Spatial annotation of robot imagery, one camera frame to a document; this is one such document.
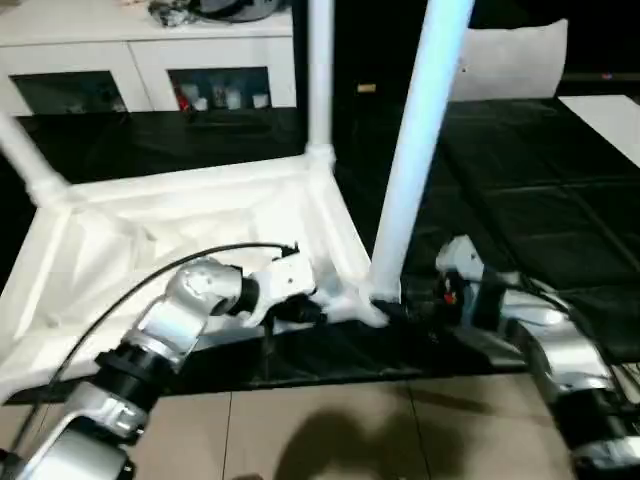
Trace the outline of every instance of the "tiled floor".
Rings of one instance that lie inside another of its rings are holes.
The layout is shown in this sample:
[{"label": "tiled floor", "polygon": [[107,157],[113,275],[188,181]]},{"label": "tiled floor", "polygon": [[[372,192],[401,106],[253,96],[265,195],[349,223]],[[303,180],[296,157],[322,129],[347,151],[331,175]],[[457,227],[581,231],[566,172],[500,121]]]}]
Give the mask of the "tiled floor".
[{"label": "tiled floor", "polygon": [[[6,447],[25,407],[0,409]],[[526,376],[163,399],[137,479],[571,479]]]}]

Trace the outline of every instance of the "black table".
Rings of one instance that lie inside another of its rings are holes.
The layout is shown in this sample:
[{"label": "black table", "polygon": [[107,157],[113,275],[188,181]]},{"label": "black table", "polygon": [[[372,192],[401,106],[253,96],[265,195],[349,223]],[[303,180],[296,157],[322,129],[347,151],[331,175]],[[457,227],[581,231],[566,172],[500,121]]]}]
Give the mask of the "black table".
[{"label": "black table", "polygon": [[[402,108],[362,107],[336,125],[336,179],[372,251]],[[296,155],[295,110],[184,116],[142,113],[33,117],[24,124],[71,182]],[[33,208],[2,164],[5,215],[15,227],[0,256],[6,279]],[[420,210],[403,286],[420,307],[446,241],[472,237],[483,259],[557,288],[588,317],[617,362],[640,361],[640,169],[557,100],[450,105]],[[423,318],[371,329],[357,321],[194,354],[173,393],[389,380],[494,371]],[[56,395],[64,397],[74,382]],[[33,391],[14,401],[29,400]]]}]

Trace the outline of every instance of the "white pvc pipe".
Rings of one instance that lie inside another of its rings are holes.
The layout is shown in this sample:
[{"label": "white pvc pipe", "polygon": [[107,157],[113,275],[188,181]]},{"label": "white pvc pipe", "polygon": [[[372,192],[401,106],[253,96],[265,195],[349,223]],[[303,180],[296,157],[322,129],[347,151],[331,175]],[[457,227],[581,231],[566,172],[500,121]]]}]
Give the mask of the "white pvc pipe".
[{"label": "white pvc pipe", "polygon": [[331,148],[334,0],[309,1],[308,149]]},{"label": "white pvc pipe", "polygon": [[51,168],[18,121],[2,112],[0,149],[22,177],[36,206],[53,203],[66,194],[64,179]]},{"label": "white pvc pipe", "polygon": [[373,250],[371,294],[397,298],[474,0],[429,0]]}]

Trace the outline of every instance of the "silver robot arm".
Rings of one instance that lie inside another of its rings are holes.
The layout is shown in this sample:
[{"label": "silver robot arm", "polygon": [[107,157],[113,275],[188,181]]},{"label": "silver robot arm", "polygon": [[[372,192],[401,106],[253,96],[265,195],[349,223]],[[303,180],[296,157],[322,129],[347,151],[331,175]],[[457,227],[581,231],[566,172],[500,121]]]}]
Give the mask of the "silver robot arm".
[{"label": "silver robot arm", "polygon": [[184,265],[120,345],[96,358],[100,369],[94,379],[75,389],[25,460],[4,465],[2,478],[133,478],[135,466],[122,447],[144,434],[151,410],[193,351],[209,316],[246,312],[256,325],[271,306],[314,289],[311,265],[300,253],[249,277],[210,258]]},{"label": "silver robot arm", "polygon": [[541,284],[489,271],[471,240],[457,237],[436,260],[450,326],[494,364],[526,365],[571,452],[578,478],[640,478],[637,410],[571,310]]}]

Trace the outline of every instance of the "white cloth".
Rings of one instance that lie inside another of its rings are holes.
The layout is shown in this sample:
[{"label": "white cloth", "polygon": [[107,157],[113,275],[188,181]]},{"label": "white cloth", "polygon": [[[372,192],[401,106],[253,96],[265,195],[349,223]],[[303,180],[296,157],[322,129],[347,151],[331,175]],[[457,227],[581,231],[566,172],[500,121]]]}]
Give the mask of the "white cloth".
[{"label": "white cloth", "polygon": [[552,97],[564,70],[568,25],[469,29],[451,100]]}]

